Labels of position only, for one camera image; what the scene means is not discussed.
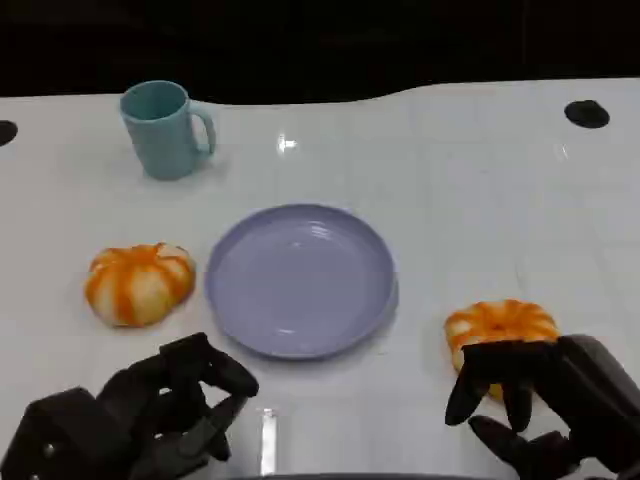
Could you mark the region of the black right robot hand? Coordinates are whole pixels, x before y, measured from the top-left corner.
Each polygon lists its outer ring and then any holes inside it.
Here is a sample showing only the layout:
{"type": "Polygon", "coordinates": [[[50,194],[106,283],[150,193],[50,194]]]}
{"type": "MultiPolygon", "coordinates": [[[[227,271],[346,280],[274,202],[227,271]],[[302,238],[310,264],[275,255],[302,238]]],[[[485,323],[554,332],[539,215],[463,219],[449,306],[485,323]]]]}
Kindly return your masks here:
{"type": "Polygon", "coordinates": [[[619,479],[639,476],[639,388],[597,339],[503,340],[467,345],[445,411],[522,479],[561,479],[588,458],[619,479]],[[569,434],[522,437],[542,399],[569,434]]]}

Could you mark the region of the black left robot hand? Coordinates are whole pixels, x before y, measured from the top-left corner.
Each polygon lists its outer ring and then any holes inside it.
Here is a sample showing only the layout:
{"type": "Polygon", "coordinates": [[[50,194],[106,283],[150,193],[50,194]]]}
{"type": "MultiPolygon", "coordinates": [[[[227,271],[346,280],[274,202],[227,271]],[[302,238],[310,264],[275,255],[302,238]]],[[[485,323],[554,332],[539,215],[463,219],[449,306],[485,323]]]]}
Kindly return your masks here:
{"type": "Polygon", "coordinates": [[[115,373],[31,402],[1,461],[4,479],[182,479],[231,456],[227,430],[256,378],[204,333],[115,373]]]}

